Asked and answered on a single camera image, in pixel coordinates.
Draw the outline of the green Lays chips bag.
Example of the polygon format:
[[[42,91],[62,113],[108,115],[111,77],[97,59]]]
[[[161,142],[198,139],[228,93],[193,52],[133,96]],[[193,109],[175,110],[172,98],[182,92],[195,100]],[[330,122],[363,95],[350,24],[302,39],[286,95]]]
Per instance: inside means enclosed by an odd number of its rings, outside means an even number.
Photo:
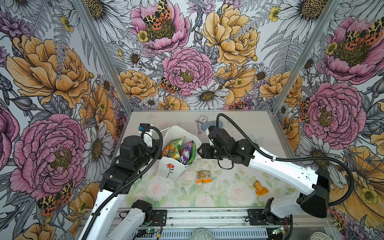
[[[191,154],[190,154],[190,159],[189,159],[189,162],[188,164],[192,164],[192,162],[195,160],[196,156],[197,156],[197,146],[196,146],[196,143],[194,141],[191,141],[192,143],[192,149],[191,149]]]

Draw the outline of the small tan snack packet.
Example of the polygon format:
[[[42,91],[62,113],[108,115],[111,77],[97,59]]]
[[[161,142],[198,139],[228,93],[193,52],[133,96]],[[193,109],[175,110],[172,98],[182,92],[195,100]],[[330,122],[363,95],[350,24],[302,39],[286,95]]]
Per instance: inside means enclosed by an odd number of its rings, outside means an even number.
[[[203,171],[198,171],[197,172],[197,177],[196,177],[196,183],[211,183],[212,180],[212,175],[210,171],[203,170]]]

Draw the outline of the white floral paper bag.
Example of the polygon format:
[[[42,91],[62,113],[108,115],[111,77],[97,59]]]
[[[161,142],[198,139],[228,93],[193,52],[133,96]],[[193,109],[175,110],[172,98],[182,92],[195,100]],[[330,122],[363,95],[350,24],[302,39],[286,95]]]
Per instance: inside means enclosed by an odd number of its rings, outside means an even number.
[[[161,159],[158,163],[157,177],[174,183],[184,171],[199,159],[199,138],[178,126],[167,129],[163,138]]]

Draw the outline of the green Foxs candy bag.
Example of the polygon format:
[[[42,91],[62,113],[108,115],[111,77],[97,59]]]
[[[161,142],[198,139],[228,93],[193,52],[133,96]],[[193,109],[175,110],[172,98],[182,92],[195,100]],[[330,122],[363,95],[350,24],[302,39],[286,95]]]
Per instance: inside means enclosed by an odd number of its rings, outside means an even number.
[[[178,161],[180,159],[180,149],[184,142],[184,139],[185,138],[172,140],[170,145],[167,146],[163,151],[163,157],[171,158]]]

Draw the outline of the purple Foxs berries candy bag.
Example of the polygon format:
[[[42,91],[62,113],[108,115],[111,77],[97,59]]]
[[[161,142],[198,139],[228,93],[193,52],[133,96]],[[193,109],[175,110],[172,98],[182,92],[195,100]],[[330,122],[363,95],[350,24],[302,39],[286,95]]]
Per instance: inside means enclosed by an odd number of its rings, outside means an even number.
[[[180,153],[180,159],[179,162],[182,163],[183,165],[188,165],[189,159],[190,159],[190,154],[191,154],[191,149],[192,149],[192,143],[189,142],[182,150]]]

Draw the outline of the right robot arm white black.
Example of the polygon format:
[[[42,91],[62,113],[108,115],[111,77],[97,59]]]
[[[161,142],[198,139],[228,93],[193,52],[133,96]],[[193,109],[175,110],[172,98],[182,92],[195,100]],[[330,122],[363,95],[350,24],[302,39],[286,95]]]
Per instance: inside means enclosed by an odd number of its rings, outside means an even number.
[[[248,139],[236,141],[228,132],[214,126],[206,130],[209,143],[198,149],[203,159],[241,164],[268,173],[295,188],[292,194],[268,199],[258,219],[272,225],[279,219],[299,213],[326,218],[329,207],[330,175],[326,170],[304,168],[287,159],[279,161],[277,156],[266,152]]]

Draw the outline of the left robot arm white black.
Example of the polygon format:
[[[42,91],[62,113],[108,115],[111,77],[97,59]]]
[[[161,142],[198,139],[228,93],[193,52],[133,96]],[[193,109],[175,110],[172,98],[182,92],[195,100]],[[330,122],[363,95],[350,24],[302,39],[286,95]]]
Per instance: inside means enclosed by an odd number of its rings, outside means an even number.
[[[143,133],[123,140],[119,155],[104,173],[94,208],[79,236],[81,240],[123,240],[142,224],[151,222],[152,204],[138,200],[117,228],[108,233],[132,185],[159,159],[162,147],[162,135],[154,139],[150,134]]]

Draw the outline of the silver wrench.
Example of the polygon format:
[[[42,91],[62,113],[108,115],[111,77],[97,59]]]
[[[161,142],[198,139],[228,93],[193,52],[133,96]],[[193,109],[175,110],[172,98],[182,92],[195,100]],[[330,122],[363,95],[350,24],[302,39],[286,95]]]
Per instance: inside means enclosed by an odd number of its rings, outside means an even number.
[[[202,130],[201,130],[201,127],[200,127],[200,122],[199,120],[195,120],[196,122],[196,125],[197,125],[197,128],[198,128],[198,135],[201,135],[202,134]]]

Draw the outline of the blue grey glasses case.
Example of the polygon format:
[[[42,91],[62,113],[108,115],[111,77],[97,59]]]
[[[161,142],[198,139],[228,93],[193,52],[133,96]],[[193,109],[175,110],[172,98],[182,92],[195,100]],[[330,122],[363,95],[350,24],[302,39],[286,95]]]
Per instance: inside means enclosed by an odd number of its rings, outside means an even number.
[[[201,129],[202,129],[202,131],[205,132],[211,126],[216,127],[217,126],[216,121],[208,121],[208,122],[203,123],[201,125]]]

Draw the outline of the small square clock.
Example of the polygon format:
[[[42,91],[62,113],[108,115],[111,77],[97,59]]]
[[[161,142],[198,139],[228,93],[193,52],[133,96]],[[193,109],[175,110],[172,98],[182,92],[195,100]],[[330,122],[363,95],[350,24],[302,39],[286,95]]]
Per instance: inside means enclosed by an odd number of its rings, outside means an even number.
[[[204,124],[208,121],[208,118],[205,117],[205,116],[200,116],[200,118],[198,119],[198,122],[201,123],[201,124]]]

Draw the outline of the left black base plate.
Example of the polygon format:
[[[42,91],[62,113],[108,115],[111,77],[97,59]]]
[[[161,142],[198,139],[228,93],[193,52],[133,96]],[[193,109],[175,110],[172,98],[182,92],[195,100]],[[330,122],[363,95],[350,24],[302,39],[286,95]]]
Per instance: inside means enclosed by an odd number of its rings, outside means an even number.
[[[150,210],[148,213],[145,213],[145,220],[142,227],[165,227],[167,216],[167,210]]]

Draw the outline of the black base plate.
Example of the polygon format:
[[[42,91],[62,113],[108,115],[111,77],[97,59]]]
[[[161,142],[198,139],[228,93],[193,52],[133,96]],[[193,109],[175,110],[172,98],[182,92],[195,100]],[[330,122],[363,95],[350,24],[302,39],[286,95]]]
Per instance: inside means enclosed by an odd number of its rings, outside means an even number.
[[[248,209],[247,214],[247,219],[249,220],[251,226],[288,226],[292,222],[290,216],[279,218],[270,211],[264,209]]]
[[[145,213],[145,220],[142,227],[165,227],[167,216],[167,210],[150,210],[148,213]]]

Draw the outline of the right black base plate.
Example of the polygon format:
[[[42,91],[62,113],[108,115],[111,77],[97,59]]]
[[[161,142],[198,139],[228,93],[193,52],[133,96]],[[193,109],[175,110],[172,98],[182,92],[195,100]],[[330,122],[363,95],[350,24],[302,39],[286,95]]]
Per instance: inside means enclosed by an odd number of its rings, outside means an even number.
[[[247,219],[249,220],[251,226],[288,226],[292,222],[290,216],[279,218],[270,211],[264,209],[248,209],[247,214]]]

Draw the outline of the aluminium mounting rail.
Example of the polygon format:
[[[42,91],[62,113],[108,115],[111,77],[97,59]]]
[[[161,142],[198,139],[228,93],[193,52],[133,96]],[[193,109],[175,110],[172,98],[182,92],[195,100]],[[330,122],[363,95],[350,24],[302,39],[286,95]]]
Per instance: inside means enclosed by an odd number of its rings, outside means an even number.
[[[124,240],[189,240],[202,230],[204,239],[214,240],[309,240],[316,234],[326,239],[340,240],[331,217],[317,219],[308,214],[294,215],[288,226],[251,226],[247,219],[249,208],[172,208],[167,210],[165,227],[139,226]],[[127,216],[130,209],[118,209],[108,231],[111,234]]]

